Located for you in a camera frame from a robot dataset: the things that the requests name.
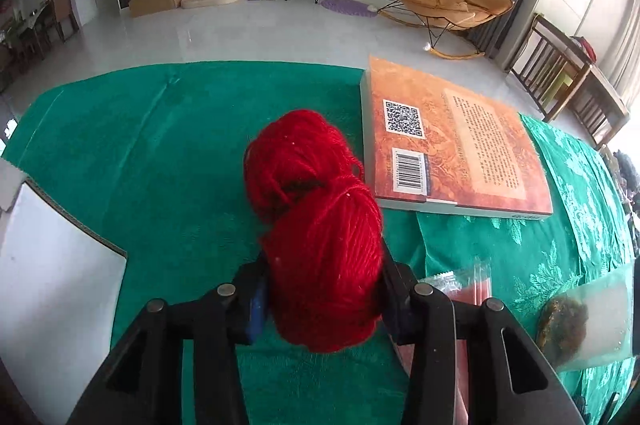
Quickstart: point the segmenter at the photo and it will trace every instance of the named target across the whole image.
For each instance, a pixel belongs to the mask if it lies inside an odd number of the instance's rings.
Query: white cardboard
[[[126,259],[26,183],[2,218],[0,358],[37,417],[63,425],[110,350]]]

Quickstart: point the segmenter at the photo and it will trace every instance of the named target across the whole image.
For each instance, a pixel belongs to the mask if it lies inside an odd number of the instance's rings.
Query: green tablecloth
[[[242,154],[264,125],[295,108],[315,109],[362,156],[361,75],[282,62],[112,72],[41,95],[4,157],[129,252],[116,341],[148,299],[199,297],[256,256],[262,228],[244,195]],[[552,217],[391,210],[384,217],[393,255],[418,277],[466,267],[474,257],[492,259],[495,296],[533,332],[549,296],[628,261],[630,248],[597,154],[546,124],[524,121],[547,163]],[[239,347],[238,360],[254,424],[399,422],[407,379],[382,330],[359,347],[312,355],[283,342],[270,324],[257,344]],[[183,374],[185,423],[192,423],[191,367]],[[595,416],[612,391],[626,394],[630,374],[627,361],[582,376]],[[579,373],[562,378],[570,391],[578,387]]]

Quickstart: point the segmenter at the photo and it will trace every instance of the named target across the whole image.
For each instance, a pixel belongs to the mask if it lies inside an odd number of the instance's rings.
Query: purple round rug
[[[378,13],[369,11],[368,4],[358,2],[356,0],[323,0],[321,3],[323,8],[342,13],[343,15],[351,15],[355,17],[375,17]]]

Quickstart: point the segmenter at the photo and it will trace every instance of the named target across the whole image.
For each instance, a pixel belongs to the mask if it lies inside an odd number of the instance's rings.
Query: wooden chair
[[[47,20],[50,21],[49,27],[47,27]],[[33,27],[33,31],[36,33],[36,36],[44,43],[47,49],[51,49],[51,38],[49,38],[49,28],[53,27],[53,4],[51,1],[47,2],[47,5],[44,7],[38,21],[35,23]]]
[[[5,44],[0,44],[0,92],[4,91],[14,81],[11,73],[11,66],[14,62],[14,54],[9,47]]]
[[[555,120],[568,106],[596,149],[629,120],[629,111],[596,64],[576,41],[540,14],[508,68],[545,115],[544,121]]]
[[[18,37],[20,41],[20,45],[16,44],[16,50],[18,52],[24,52],[25,58],[30,59],[38,54],[38,49],[36,47],[36,40],[34,38],[34,33],[32,30],[24,30],[23,33]]]
[[[63,42],[66,41],[64,31],[62,30],[61,22],[69,18],[71,22],[71,27],[73,29],[73,33],[69,36],[72,36],[74,33],[78,32],[80,27],[78,26],[78,22],[76,21],[76,16],[74,15],[73,8],[71,7],[71,0],[51,0],[52,4],[52,15],[44,24],[44,31],[46,32],[51,27],[55,27],[58,32],[58,36],[60,40]]]

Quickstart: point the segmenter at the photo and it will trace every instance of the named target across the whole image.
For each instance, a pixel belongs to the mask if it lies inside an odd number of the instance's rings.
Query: food in plastic bag
[[[640,302],[634,296],[640,289],[640,262],[636,262],[546,303],[536,344],[554,369],[581,370],[640,353],[640,340],[633,336],[634,304]]]

